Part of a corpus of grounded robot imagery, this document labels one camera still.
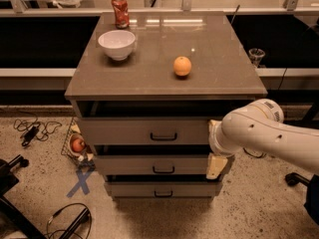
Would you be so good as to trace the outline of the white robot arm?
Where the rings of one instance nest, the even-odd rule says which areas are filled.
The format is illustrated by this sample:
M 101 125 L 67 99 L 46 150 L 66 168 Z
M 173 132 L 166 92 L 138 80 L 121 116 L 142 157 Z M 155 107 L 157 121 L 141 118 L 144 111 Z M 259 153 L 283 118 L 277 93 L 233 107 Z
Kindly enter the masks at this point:
M 319 130 L 288 125 L 283 110 L 260 99 L 208 123 L 208 142 L 218 156 L 233 156 L 243 148 L 265 152 L 319 175 Z

